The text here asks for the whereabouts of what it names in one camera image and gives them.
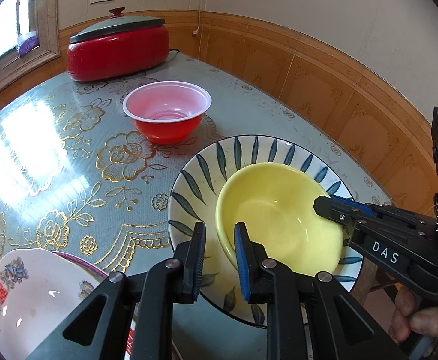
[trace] white cable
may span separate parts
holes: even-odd
[[[199,3],[197,5],[197,12],[198,12],[197,28],[194,31],[192,31],[192,35],[197,35],[199,33],[199,27],[201,26],[201,2],[202,0],[199,0]]]

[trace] screw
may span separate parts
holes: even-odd
[[[269,269],[271,269],[271,268],[275,268],[276,265],[277,265],[277,262],[276,262],[275,259],[265,259],[265,260],[262,262],[262,266],[263,266],[264,268],[269,268]]]
[[[322,283],[328,283],[332,280],[332,275],[329,272],[319,272],[317,278]]]
[[[181,262],[178,259],[167,259],[166,260],[166,268],[177,268],[181,265]]]
[[[119,283],[123,277],[124,274],[121,272],[111,272],[108,276],[108,279],[111,283]]]

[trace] floral tablecloth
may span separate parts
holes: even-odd
[[[213,102],[194,133],[158,146],[122,111],[131,90],[189,81]],[[160,67],[82,84],[60,74],[0,111],[0,258],[15,248],[75,254],[106,272],[135,274],[172,255],[169,193],[181,168],[224,136],[277,136],[312,151],[360,202],[388,195],[347,153],[301,116],[240,79],[171,52]],[[175,307],[174,339],[186,359],[265,358],[265,332],[200,299]]]

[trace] human hand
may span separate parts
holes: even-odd
[[[416,299],[406,287],[401,287],[395,299],[396,310],[392,315],[389,336],[396,344],[405,341],[410,332],[438,337],[438,307],[430,307],[416,312]]]

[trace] lid knob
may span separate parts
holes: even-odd
[[[124,11],[125,9],[126,9],[126,7],[114,8],[114,9],[111,9],[109,12],[111,12],[113,14],[112,17],[122,17],[124,15],[122,15],[121,12]]]

